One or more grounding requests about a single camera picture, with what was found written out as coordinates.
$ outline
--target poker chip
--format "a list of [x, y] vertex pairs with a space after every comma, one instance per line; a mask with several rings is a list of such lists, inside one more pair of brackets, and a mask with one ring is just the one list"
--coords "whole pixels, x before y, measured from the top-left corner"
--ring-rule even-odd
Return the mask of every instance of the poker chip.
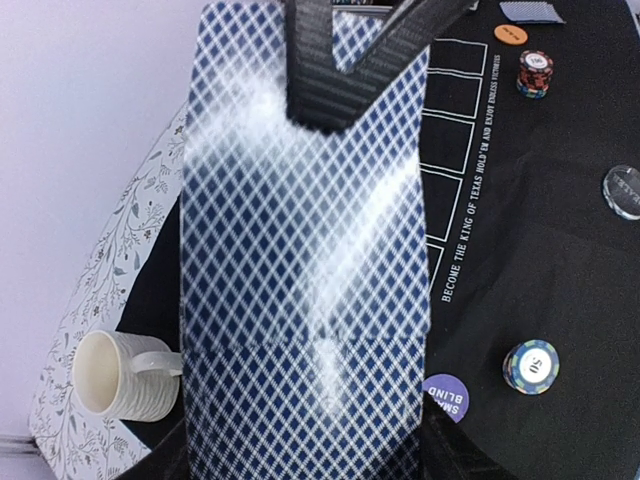
[[625, 220], [640, 220], [640, 172], [629, 165], [613, 167], [602, 182], [607, 204]]
[[560, 371], [558, 352], [544, 340], [516, 345], [502, 362], [502, 376], [514, 390], [540, 395], [553, 385]]
[[516, 86], [527, 98], [544, 98], [553, 76], [553, 60], [544, 52], [525, 50], [520, 55]]
[[507, 45], [524, 45], [529, 39], [527, 32], [515, 25], [498, 25], [493, 34]]
[[523, 83], [520, 81], [520, 79], [516, 79], [516, 87], [518, 88], [518, 91], [523, 94], [525, 97], [527, 98], [544, 98], [547, 95], [547, 92], [549, 91], [549, 87], [543, 87], [540, 88], [539, 90], [534, 90], [532, 88], [529, 88], [525, 85], [523, 85]]
[[469, 391], [462, 381], [447, 373], [432, 375], [422, 384], [422, 390], [458, 423], [469, 410]]

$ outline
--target white wall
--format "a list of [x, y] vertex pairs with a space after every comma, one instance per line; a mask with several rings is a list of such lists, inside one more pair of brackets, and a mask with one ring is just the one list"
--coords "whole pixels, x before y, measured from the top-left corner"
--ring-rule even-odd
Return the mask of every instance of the white wall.
[[[28, 434], [76, 278], [186, 100], [204, 4], [0, 2], [0, 433]], [[1, 461], [0, 478], [45, 478], [37, 465]]]

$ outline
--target blue poker chip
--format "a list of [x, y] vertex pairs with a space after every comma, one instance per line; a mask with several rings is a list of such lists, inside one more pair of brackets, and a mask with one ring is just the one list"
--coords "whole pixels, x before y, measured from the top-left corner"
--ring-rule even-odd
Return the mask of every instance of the blue poker chip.
[[540, 395], [549, 390], [559, 371], [558, 352], [544, 340], [516, 345], [502, 362], [507, 385], [525, 395]]

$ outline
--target white coffee cup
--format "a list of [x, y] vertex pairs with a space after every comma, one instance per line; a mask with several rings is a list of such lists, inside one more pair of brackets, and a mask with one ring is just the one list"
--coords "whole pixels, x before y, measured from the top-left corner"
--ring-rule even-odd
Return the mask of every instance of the white coffee cup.
[[72, 379], [80, 404], [105, 418], [155, 422], [178, 398], [182, 357], [162, 340], [95, 330], [78, 345]]

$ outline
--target blue diamond pattern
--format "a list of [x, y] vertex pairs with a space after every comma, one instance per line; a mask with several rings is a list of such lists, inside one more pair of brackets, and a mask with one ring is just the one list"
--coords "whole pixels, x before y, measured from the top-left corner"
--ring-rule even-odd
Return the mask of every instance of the blue diamond pattern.
[[[334, 17], [349, 69], [379, 20]], [[354, 127], [285, 118], [281, 4], [202, 13], [182, 194], [182, 342], [197, 479], [413, 479], [428, 269], [428, 55]]]

